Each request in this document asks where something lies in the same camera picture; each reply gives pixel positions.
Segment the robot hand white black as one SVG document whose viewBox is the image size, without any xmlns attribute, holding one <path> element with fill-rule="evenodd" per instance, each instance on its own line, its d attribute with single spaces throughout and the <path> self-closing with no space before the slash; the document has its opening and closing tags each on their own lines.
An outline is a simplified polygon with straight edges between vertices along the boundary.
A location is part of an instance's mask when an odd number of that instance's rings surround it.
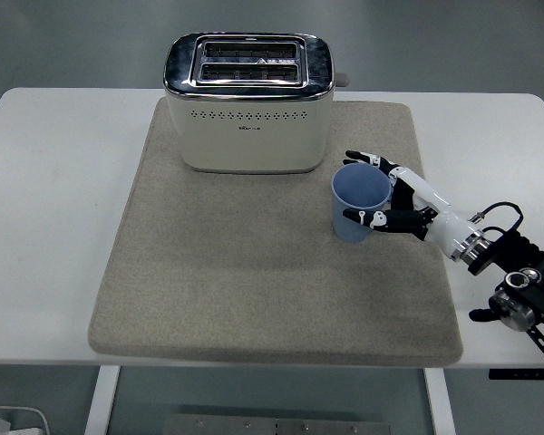
<svg viewBox="0 0 544 435">
<path fill-rule="evenodd" d="M 378 232 L 412 234 L 436 245 L 455 262 L 471 263 L 477 257 L 475 249 L 488 245 L 476 224 L 458 216 L 451 204 L 412 169 L 367 152 L 348 150 L 345 155 L 345 165 L 363 162 L 375 167 L 392 188 L 388 209 L 363 212 L 353 206 L 343 211 L 345 218 Z"/>
</svg>

